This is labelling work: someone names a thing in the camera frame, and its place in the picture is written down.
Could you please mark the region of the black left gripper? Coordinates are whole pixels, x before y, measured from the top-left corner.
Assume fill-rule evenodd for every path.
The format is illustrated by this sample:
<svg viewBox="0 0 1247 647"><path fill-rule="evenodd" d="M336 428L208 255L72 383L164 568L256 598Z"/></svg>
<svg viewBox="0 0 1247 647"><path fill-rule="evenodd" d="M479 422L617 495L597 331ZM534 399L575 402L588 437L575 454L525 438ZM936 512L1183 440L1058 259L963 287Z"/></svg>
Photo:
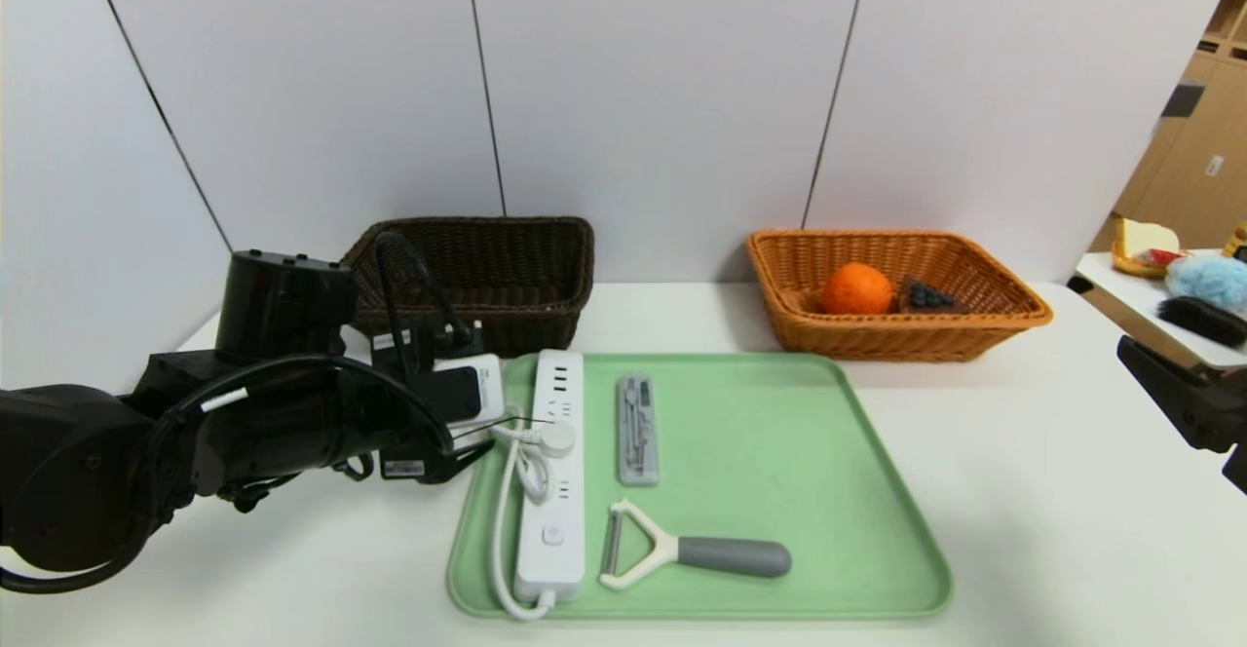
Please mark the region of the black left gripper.
<svg viewBox="0 0 1247 647"><path fill-rule="evenodd" d="M495 448L495 441L470 443L458 433L451 453L440 448L436 428L414 411L409 399L365 373L344 370L339 375L343 436L333 458L333 470L353 481L369 477L379 462L387 481L444 484L473 467ZM419 373L412 386L426 403L431 418L441 426L468 423L483 411L476 368Z"/></svg>

